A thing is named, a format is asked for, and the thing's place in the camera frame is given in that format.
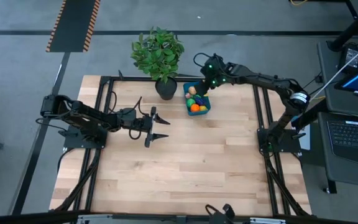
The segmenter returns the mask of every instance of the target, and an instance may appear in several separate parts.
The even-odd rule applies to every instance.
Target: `black plant pot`
[[[155,82],[155,89],[163,100],[171,100],[178,87],[175,79],[168,77],[167,83],[164,83],[161,78]]]

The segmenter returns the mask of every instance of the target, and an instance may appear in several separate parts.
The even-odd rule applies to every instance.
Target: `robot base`
[[[292,136],[296,135],[295,130],[286,129],[284,135],[278,145],[267,145],[268,129],[258,129],[258,142],[259,150],[261,152],[300,152],[301,146],[299,139],[292,139]]]
[[[66,140],[64,147],[66,148],[85,148],[85,149],[102,149],[106,145],[107,131],[98,126],[98,140],[85,141],[84,135],[78,128],[68,127],[68,134],[65,135]]]

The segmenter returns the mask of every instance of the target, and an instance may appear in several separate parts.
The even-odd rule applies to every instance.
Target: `potted plant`
[[[178,37],[159,27],[152,28],[147,38],[139,35],[132,50],[134,65],[156,80],[155,89],[163,100],[171,100],[178,86],[174,78],[178,75],[179,57],[185,51]]]

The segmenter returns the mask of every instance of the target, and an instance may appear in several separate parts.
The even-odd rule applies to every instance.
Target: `laptop keyboard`
[[[331,141],[337,146],[358,147],[358,125],[340,121],[328,121]]]

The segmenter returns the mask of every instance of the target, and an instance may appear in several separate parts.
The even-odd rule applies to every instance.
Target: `white cable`
[[[321,93],[334,80],[334,78],[337,77],[340,74],[340,72],[342,70],[344,70],[346,68],[346,66],[348,66],[357,57],[358,57],[358,54],[356,56],[354,56],[350,61],[348,61],[341,69],[339,69],[338,72],[316,94],[314,94],[314,96],[310,99],[310,101],[314,100],[316,98],[316,96],[319,93]]]

